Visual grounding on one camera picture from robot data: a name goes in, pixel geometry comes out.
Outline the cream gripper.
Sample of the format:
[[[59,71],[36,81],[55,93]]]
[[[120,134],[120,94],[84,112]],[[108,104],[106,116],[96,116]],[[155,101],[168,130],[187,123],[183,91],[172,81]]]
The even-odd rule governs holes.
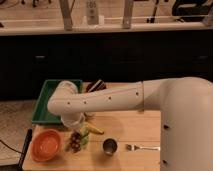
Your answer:
[[[80,131],[80,129],[84,126],[85,116],[82,113],[62,115],[61,121],[65,127],[74,131]]]

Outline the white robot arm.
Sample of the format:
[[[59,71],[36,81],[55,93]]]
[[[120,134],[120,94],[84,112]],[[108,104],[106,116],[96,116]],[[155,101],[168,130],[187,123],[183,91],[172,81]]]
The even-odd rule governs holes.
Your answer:
[[[213,171],[213,82],[199,77],[139,81],[78,93],[59,83],[47,109],[64,125],[83,126],[85,112],[158,110],[161,112],[160,171]]]

